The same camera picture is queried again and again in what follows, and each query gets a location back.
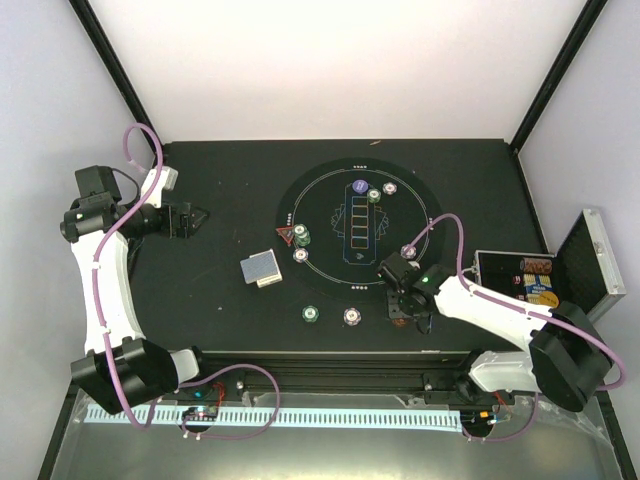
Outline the blue chips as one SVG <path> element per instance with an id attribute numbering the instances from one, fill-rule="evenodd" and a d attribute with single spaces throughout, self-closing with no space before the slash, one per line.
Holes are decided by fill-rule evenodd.
<path id="1" fill-rule="evenodd" d="M 398 187 L 393 182 L 387 182 L 383 185 L 383 192 L 386 195 L 394 195 L 398 190 Z"/>
<path id="2" fill-rule="evenodd" d="M 305 263 L 309 258 L 309 252 L 305 248 L 297 248 L 293 252 L 293 259 L 297 263 Z"/>
<path id="3" fill-rule="evenodd" d="M 414 259 L 417 255 L 417 248 L 415 245 L 406 244 L 401 248 L 400 254 L 405 259 Z"/>

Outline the green chip stack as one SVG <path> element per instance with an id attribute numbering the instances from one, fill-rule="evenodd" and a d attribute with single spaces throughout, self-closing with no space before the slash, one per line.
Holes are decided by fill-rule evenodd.
<path id="1" fill-rule="evenodd" d="M 315 323 L 319 319 L 319 310 L 313 305 L 308 305 L 302 309 L 301 316 L 305 322 Z"/>

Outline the purple round blind button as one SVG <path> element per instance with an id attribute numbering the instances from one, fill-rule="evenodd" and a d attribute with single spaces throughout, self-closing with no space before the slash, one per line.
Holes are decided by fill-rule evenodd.
<path id="1" fill-rule="evenodd" d="M 352 190 L 358 195 L 365 195 L 369 190 L 369 184 L 367 181 L 357 179 L 351 184 Z"/>

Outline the green chips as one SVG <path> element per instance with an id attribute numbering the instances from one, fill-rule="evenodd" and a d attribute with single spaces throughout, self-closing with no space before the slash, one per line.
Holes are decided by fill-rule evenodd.
<path id="1" fill-rule="evenodd" d="M 367 191 L 367 200 L 371 204 L 376 204 L 381 200 L 382 193 L 380 190 L 371 188 Z"/>
<path id="2" fill-rule="evenodd" d="M 293 226 L 294 242 L 298 248 L 305 247 L 311 243 L 311 235 L 304 224 Z"/>

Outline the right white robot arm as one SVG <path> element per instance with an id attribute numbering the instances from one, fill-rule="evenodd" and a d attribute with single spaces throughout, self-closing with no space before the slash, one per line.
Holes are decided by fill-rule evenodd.
<path id="1" fill-rule="evenodd" d="M 398 294 L 403 313 L 438 313 L 513 345 L 511 352 L 480 353 L 457 374 L 456 394 L 467 403 L 511 390 L 538 393 L 564 410 L 580 412 L 614 365 L 588 316 L 571 302 L 530 304 L 441 265 L 422 271 L 397 252 L 380 263 L 377 274 Z"/>

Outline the orange black chip stack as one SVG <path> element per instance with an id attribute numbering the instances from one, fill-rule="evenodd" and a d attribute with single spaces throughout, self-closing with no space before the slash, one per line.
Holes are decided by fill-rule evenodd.
<path id="1" fill-rule="evenodd" d="M 392 324 L 399 329 L 406 328 L 409 324 L 409 321 L 406 319 L 393 319 Z"/>

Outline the blue white chip stack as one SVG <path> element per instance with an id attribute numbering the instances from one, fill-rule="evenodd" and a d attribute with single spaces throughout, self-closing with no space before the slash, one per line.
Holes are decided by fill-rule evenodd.
<path id="1" fill-rule="evenodd" d="M 351 307 L 344 311 L 343 319 L 348 326 L 356 326 L 361 322 L 362 317 L 358 309 Z"/>

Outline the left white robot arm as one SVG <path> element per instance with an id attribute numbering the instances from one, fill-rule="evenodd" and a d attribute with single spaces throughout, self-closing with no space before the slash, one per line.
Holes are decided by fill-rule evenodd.
<path id="1" fill-rule="evenodd" d="M 130 250 L 147 235 L 187 239 L 207 219 L 188 202 L 168 203 L 178 173 L 153 169 L 138 202 L 124 205 L 108 166 L 75 173 L 79 196 L 60 224 L 81 274 L 86 308 L 83 358 L 72 362 L 73 382 L 106 412 L 115 415 L 178 389 L 193 399 L 214 388 L 213 372 L 197 347 L 169 351 L 148 340 L 134 309 L 129 283 Z"/>

